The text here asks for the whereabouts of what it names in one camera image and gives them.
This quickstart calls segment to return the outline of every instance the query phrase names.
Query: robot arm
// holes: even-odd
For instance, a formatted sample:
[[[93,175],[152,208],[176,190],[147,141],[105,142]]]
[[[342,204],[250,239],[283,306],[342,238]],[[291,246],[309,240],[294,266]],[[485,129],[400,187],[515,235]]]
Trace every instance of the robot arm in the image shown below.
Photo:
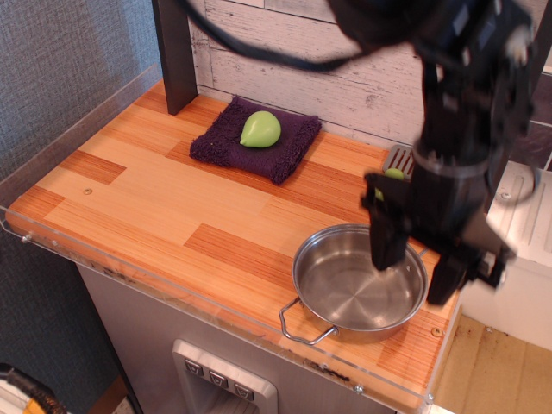
[[[310,62],[253,47],[178,0],[207,35],[250,58],[328,71],[382,47],[412,44],[423,61],[425,123],[410,183],[366,176],[362,205],[373,263],[402,260],[412,236],[441,254],[428,300],[444,304],[468,280],[497,286],[514,252],[486,224],[497,164],[529,123],[531,19],[512,0],[328,0],[362,53]],[[375,189],[383,200],[375,197]]]

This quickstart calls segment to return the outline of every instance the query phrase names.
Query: small green object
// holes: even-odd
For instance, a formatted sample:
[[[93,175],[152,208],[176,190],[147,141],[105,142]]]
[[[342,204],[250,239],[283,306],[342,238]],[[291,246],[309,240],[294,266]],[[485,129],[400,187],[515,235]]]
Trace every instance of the small green object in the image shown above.
[[[260,110],[245,121],[240,143],[244,147],[266,148],[274,145],[281,133],[282,127],[276,116]]]
[[[405,179],[405,173],[398,168],[388,168],[383,175],[392,179],[400,179],[401,181]]]
[[[403,180],[405,179],[405,173],[402,172],[402,170],[399,170],[398,168],[388,168],[384,174],[386,177],[389,177],[390,179],[399,179]],[[383,201],[383,193],[376,188],[376,198],[379,201]]]

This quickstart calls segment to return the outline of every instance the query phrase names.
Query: screw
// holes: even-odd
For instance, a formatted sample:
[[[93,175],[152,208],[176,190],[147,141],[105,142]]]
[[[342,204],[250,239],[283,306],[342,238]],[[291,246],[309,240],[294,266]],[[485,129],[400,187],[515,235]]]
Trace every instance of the screw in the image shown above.
[[[431,329],[431,334],[435,337],[435,338],[439,338],[442,336],[442,329],[441,328],[433,328]]]

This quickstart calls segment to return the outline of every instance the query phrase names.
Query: wooden floor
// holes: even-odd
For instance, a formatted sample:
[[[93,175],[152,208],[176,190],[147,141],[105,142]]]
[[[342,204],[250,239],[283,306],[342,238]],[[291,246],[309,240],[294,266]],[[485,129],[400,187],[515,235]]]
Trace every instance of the wooden floor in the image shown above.
[[[550,414],[552,352],[461,316],[435,397],[454,414]]]

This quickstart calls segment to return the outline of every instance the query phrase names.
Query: wooden countertop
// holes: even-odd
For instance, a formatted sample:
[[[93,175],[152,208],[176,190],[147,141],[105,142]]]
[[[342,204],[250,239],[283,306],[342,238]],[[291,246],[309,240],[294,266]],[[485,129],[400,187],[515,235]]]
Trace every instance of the wooden countertop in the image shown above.
[[[398,334],[374,344],[335,336],[309,347],[280,331],[279,311],[297,296],[298,247],[331,225],[367,222],[362,177],[380,171],[387,151],[322,132],[276,186],[188,156],[225,106],[197,97],[169,116],[156,85],[15,201],[10,225],[331,380],[362,384],[392,408],[416,411],[431,391],[448,337],[439,332],[452,326],[457,297],[442,308],[425,304]],[[429,275],[436,260],[423,256]],[[301,306],[286,315],[292,333],[319,335]]]

